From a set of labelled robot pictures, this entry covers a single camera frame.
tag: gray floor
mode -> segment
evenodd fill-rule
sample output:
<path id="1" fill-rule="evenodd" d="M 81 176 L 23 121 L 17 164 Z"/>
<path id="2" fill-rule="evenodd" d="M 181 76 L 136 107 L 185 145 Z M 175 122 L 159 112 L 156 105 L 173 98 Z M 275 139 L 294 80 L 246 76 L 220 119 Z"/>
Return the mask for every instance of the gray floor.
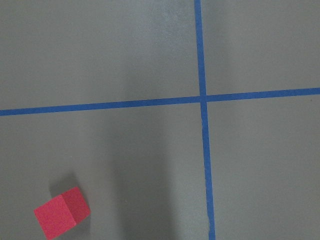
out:
<path id="1" fill-rule="evenodd" d="M 312 0 L 202 0 L 208 94 L 320 87 Z M 199 95 L 191 0 L 0 1 L 0 109 Z M 208 103 L 217 240 L 320 238 L 320 96 Z M 0 117 L 0 239 L 207 240 L 200 104 Z"/>

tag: red cube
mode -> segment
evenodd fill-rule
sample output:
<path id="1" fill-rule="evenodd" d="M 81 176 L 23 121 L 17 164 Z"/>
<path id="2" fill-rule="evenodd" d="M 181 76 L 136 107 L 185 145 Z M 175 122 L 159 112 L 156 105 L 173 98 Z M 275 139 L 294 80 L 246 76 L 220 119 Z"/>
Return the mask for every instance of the red cube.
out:
<path id="1" fill-rule="evenodd" d="M 76 186 L 36 208 L 34 214 L 48 240 L 76 226 L 90 215 L 90 209 Z"/>

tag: blue tape strip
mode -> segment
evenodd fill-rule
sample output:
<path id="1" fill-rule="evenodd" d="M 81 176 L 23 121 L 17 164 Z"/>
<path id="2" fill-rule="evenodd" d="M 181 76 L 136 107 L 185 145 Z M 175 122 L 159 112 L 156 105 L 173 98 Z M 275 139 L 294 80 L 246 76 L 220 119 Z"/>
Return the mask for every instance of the blue tape strip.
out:
<path id="1" fill-rule="evenodd" d="M 209 140 L 207 90 L 206 90 L 206 70 L 205 70 L 204 40 L 203 40 L 200 0 L 194 0 L 194 15 L 195 15 L 196 48 L 197 48 L 197 58 L 198 58 L 199 92 L 201 97 L 200 109 L 201 109 L 201 121 L 202 121 L 202 145 L 203 145 L 203 158 L 204 158 L 206 210 L 207 210 L 207 215 L 209 219 L 208 236 L 209 236 L 209 240 L 215 240 L 216 233 L 215 233 L 214 195 L 213 195 L 212 174 L 211 174 L 210 140 Z"/>
<path id="2" fill-rule="evenodd" d="M 206 96 L 206 100 L 208 102 L 221 102 L 221 101 L 244 100 L 244 99 L 283 98 L 283 97 L 319 95 L 319 94 L 320 94 L 320 87 L 316 87 L 316 88 L 303 88 L 303 89 L 208 95 Z"/>
<path id="3" fill-rule="evenodd" d="M 199 103 L 199 102 L 200 102 L 199 96 L 188 96 L 188 97 L 174 97 L 174 98 L 162 98 L 162 99 L 151 99 L 151 100 L 103 102 L 103 103 L 89 103 L 89 104 L 78 104 L 78 105 L 62 105 L 62 106 L 44 106 L 44 107 L 0 110 L 0 116 L 45 114 L 45 113 L 57 113 L 57 112 L 99 110 L 99 109 L 120 109 L 120 108 L 134 108 L 134 107 L 147 107 L 147 106 L 160 106 L 160 105 L 173 105 L 173 104 L 192 104 L 192 103 Z"/>

